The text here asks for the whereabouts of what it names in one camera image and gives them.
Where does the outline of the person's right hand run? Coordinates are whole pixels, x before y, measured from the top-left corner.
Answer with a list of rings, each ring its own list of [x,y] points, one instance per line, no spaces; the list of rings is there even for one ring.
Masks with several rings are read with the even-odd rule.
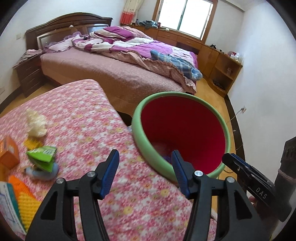
[[[248,199],[251,202],[252,206],[257,210],[260,206],[260,202],[254,196],[250,196]]]

